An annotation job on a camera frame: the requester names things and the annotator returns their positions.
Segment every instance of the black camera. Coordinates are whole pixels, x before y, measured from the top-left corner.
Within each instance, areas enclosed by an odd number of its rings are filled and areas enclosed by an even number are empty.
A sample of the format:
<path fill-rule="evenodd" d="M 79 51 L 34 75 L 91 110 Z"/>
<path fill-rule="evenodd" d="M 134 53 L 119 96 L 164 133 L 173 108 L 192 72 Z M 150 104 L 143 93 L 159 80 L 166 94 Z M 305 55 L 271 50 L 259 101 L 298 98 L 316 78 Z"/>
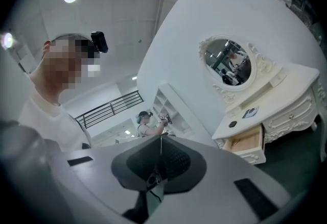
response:
<path fill-rule="evenodd" d="M 100 53 L 108 52 L 108 46 L 106 38 L 102 32 L 92 32 L 91 33 L 92 43 L 96 46 Z"/>

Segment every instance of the black slot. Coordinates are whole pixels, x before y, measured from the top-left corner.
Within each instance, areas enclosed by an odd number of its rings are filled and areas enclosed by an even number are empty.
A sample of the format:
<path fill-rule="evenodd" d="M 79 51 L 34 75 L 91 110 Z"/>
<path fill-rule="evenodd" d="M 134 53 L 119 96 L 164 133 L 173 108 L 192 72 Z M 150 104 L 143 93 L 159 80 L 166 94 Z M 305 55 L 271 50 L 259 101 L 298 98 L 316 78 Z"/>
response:
<path fill-rule="evenodd" d="M 260 220 L 264 220 L 278 210 L 250 179 L 242 179 L 234 183 Z"/>
<path fill-rule="evenodd" d="M 73 159 L 73 160 L 68 160 L 68 164 L 70 165 L 70 167 L 78 165 L 78 164 L 82 164 L 88 161 L 92 161 L 93 159 L 89 156 L 85 156 L 82 158 L 78 158 L 78 159 Z"/>

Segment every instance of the ear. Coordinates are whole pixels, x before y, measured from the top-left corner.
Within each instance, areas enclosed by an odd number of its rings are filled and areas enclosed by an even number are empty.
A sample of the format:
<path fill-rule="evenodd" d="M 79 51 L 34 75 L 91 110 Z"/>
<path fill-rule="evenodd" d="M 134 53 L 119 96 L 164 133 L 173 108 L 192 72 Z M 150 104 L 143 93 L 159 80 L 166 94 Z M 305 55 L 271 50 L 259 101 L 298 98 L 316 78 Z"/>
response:
<path fill-rule="evenodd" d="M 50 51 L 50 44 L 51 41 L 46 41 L 43 45 L 42 51 L 43 51 L 43 56 Z"/>

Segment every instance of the open drawer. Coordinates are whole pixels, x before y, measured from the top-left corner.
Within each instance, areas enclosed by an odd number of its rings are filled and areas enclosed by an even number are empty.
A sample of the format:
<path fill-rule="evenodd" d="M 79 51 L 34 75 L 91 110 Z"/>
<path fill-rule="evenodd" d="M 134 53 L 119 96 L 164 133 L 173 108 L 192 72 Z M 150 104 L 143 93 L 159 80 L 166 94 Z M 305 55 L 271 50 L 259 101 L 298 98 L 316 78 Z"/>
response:
<path fill-rule="evenodd" d="M 262 126 L 226 139 L 223 150 L 235 153 L 251 164 L 266 162 Z"/>

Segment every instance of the cable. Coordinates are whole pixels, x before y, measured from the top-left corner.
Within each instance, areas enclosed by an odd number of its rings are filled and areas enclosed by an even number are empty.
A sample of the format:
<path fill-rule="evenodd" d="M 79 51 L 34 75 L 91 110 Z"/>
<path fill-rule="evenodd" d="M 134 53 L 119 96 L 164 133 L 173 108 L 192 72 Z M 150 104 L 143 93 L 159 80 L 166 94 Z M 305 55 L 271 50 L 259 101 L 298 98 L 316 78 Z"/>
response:
<path fill-rule="evenodd" d="M 155 197 L 156 197 L 156 198 L 161 202 L 161 199 L 159 198 L 158 195 L 154 194 L 152 190 L 150 190 L 150 192 L 151 192 L 151 194 L 152 194 L 153 196 L 155 196 Z"/>

